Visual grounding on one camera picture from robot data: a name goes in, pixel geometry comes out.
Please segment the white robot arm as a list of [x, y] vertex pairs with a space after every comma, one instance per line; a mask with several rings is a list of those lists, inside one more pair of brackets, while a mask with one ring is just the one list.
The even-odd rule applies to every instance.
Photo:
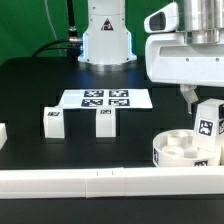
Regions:
[[[125, 0], [88, 0], [89, 25], [79, 63], [116, 71], [136, 60], [125, 26]], [[224, 87], [224, 0], [173, 0], [144, 20], [147, 76], [180, 86], [197, 101], [197, 86]]]

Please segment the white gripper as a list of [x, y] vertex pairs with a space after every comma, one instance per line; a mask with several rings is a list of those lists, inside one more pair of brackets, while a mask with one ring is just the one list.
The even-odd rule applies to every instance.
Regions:
[[188, 113], [198, 101], [197, 86], [224, 87], [224, 34], [213, 44], [185, 44], [182, 33], [151, 35], [145, 45], [147, 75], [152, 82], [181, 84]]

